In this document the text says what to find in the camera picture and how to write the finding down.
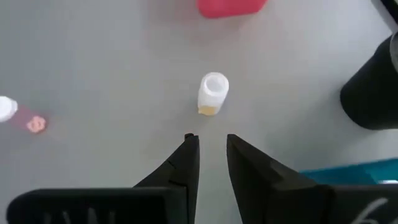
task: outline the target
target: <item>red object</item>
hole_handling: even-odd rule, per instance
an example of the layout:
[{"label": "red object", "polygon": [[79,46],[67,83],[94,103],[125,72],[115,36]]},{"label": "red object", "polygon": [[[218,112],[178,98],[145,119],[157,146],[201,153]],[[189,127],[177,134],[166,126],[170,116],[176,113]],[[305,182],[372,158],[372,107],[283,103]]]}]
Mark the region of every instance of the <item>red object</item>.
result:
[{"label": "red object", "polygon": [[260,11],[267,0],[197,0],[200,13],[208,18],[238,16]]}]

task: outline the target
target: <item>small pink object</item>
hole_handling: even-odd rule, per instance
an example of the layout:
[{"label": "small pink object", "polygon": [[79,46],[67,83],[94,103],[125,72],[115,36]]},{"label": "small pink object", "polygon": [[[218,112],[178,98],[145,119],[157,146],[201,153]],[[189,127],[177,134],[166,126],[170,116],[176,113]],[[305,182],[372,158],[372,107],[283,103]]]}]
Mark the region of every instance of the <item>small pink object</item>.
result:
[{"label": "small pink object", "polygon": [[46,120],[43,117],[6,96],[0,96],[0,122],[12,123],[34,134],[46,128]]},{"label": "small pink object", "polygon": [[267,0],[197,0],[200,13],[208,18],[238,16],[260,11]]}]

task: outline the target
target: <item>black cylinder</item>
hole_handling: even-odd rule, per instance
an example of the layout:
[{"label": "black cylinder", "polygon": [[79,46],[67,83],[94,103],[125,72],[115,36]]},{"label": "black cylinder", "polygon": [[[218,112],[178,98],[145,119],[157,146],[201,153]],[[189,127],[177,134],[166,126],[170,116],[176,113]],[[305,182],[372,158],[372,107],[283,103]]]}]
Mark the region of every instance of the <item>black cylinder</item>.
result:
[{"label": "black cylinder", "polygon": [[340,101],[346,114],[367,129],[398,128],[398,35],[379,45],[374,55],[344,85]]}]

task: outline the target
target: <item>small white bottle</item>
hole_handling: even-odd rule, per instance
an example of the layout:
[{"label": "small white bottle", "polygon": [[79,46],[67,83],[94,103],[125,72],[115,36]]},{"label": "small white bottle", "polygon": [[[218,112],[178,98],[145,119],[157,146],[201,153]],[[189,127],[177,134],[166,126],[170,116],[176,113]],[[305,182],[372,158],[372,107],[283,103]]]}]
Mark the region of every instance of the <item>small white bottle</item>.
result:
[{"label": "small white bottle", "polygon": [[18,105],[15,100],[6,96],[0,96],[0,123],[3,122],[12,123],[18,128],[35,134],[46,128],[46,120],[43,117]]},{"label": "small white bottle", "polygon": [[224,103],[229,90],[228,79],[221,73],[211,72],[200,83],[198,109],[200,114],[216,115]]}]

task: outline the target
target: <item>bottle cap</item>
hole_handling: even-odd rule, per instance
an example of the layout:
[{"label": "bottle cap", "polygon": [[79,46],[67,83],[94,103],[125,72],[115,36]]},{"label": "bottle cap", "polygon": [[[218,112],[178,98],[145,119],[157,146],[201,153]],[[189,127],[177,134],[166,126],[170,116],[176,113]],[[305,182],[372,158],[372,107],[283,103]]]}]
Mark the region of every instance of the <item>bottle cap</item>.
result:
[{"label": "bottle cap", "polygon": [[18,104],[6,96],[0,96],[0,122],[11,119],[18,110]]}]

